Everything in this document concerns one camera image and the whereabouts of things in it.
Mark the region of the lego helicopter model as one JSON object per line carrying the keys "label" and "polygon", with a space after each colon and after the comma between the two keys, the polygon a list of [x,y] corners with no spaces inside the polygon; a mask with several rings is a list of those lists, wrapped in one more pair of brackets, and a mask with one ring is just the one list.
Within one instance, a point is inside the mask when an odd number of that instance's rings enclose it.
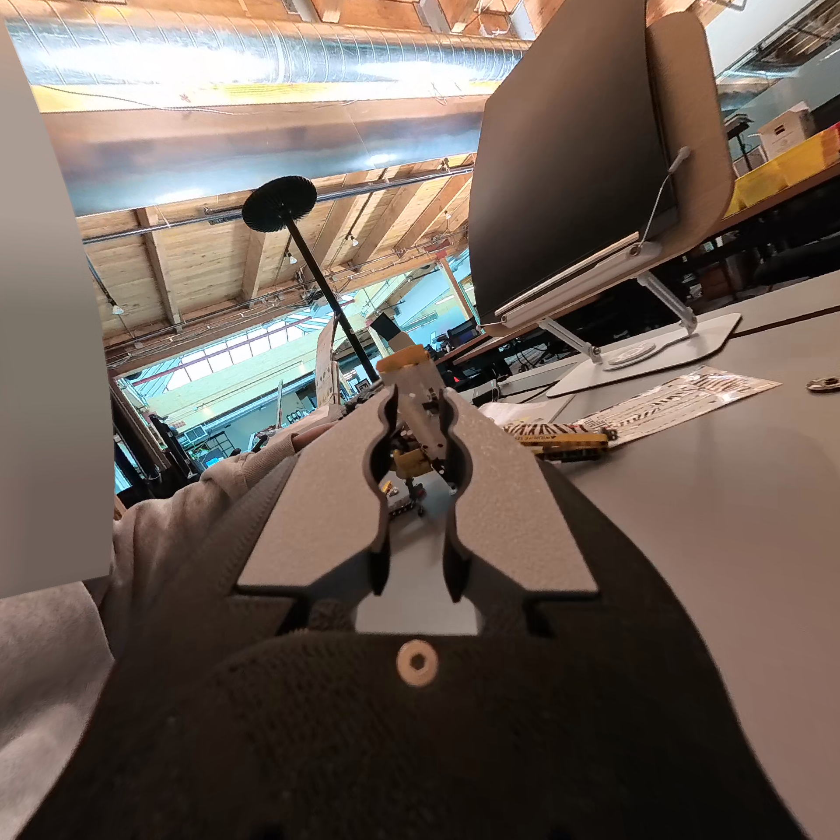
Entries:
{"label": "lego helicopter model", "polygon": [[439,397],[445,388],[436,364],[425,348],[412,343],[376,364],[385,385],[396,388],[397,418],[388,445],[393,479],[381,482],[381,491],[394,498],[388,515],[396,519],[408,512],[425,514],[426,489],[418,480],[435,472],[455,494],[456,484],[445,465],[447,444],[440,424]]}

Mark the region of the white paper sheet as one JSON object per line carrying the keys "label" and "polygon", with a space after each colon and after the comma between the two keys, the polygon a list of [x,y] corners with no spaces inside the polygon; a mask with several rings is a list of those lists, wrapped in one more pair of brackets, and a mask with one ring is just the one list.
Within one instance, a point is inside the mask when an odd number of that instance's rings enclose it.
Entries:
{"label": "white paper sheet", "polygon": [[487,402],[479,407],[479,411],[499,427],[554,424],[573,397],[563,395],[540,402]]}

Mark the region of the yellow storage bin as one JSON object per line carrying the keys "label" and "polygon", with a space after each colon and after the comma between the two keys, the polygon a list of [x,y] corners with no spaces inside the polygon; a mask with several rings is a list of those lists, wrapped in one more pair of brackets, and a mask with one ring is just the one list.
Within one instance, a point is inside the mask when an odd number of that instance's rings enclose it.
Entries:
{"label": "yellow storage bin", "polygon": [[839,123],[736,179],[725,219],[838,176]]}

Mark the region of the yellow striped lego beam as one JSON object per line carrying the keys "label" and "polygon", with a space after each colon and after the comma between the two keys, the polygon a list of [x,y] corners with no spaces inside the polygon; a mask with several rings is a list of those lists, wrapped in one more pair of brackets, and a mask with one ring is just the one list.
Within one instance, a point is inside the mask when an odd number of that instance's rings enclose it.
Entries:
{"label": "yellow striped lego beam", "polygon": [[506,423],[501,428],[535,456],[561,463],[597,460],[618,439],[613,428],[589,430],[579,424]]}

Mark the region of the silver ventilation duct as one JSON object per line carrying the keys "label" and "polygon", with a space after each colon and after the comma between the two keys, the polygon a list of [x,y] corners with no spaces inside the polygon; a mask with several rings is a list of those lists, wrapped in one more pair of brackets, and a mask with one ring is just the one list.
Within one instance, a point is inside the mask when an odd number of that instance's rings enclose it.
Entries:
{"label": "silver ventilation duct", "polygon": [[483,98],[530,43],[90,2],[2,2],[42,112]]}

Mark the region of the striped sticker sheet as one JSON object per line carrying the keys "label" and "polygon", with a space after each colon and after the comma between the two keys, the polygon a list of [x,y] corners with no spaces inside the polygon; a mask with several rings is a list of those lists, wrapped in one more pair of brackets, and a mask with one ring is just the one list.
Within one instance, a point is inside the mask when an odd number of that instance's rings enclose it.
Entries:
{"label": "striped sticker sheet", "polygon": [[595,433],[612,431],[616,447],[663,432],[719,408],[781,386],[780,382],[701,366],[662,385],[575,421]]}

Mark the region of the person's left forearm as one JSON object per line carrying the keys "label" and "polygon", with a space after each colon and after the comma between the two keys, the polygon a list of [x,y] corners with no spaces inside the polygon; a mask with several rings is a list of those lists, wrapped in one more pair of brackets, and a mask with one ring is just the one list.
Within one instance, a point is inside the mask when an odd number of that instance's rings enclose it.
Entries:
{"label": "person's left forearm", "polygon": [[15,838],[75,751],[132,620],[215,522],[333,423],[282,430],[114,522],[110,573],[1,603],[1,838]]}

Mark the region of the white cardboard box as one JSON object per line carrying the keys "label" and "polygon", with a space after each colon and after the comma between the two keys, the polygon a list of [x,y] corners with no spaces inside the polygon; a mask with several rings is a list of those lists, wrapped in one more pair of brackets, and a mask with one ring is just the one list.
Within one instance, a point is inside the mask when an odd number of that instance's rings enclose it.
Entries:
{"label": "white cardboard box", "polygon": [[816,134],[816,124],[807,101],[798,101],[791,108],[765,123],[753,135],[755,150],[764,161],[777,158]]}

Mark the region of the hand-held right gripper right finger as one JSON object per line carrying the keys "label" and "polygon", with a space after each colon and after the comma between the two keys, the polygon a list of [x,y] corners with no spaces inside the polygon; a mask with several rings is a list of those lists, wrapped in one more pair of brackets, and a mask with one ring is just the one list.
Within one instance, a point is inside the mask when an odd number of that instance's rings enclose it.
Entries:
{"label": "hand-held right gripper right finger", "polygon": [[454,602],[590,599],[599,588],[543,465],[444,389],[445,474],[456,489],[444,536]]}

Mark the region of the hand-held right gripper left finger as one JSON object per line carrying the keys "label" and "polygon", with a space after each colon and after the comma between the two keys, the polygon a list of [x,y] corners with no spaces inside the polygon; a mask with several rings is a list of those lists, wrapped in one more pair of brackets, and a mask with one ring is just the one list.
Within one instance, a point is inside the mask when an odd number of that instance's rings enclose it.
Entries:
{"label": "hand-held right gripper left finger", "polygon": [[238,579],[244,592],[380,595],[390,570],[379,483],[390,462],[397,388],[387,385],[305,447]]}

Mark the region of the black floor lamp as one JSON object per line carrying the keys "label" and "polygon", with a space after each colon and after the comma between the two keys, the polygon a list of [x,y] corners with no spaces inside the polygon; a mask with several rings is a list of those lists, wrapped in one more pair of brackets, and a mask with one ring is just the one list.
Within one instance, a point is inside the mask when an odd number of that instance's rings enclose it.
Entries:
{"label": "black floor lamp", "polygon": [[248,228],[256,233],[275,233],[283,228],[289,231],[318,288],[341,325],[346,339],[350,342],[371,382],[375,383],[380,380],[380,376],[297,225],[298,220],[308,215],[314,208],[317,198],[317,189],[308,178],[301,175],[283,176],[254,190],[242,206],[241,214]]}

